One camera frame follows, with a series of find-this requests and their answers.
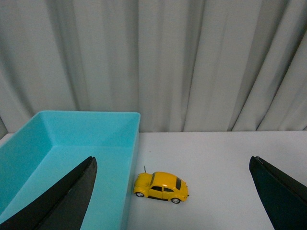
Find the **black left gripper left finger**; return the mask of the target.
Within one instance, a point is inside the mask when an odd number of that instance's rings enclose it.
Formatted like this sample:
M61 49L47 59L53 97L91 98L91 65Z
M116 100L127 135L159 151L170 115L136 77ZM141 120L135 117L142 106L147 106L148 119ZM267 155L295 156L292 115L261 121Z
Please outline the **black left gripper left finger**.
M88 209L97 174L88 157L32 203L1 223L2 230L79 230Z

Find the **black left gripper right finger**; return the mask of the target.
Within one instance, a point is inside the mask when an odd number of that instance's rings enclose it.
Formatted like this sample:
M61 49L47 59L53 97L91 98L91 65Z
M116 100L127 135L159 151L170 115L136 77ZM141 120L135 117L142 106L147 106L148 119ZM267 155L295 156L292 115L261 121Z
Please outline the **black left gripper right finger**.
M307 187L260 157L251 157L249 171L275 230L307 228Z

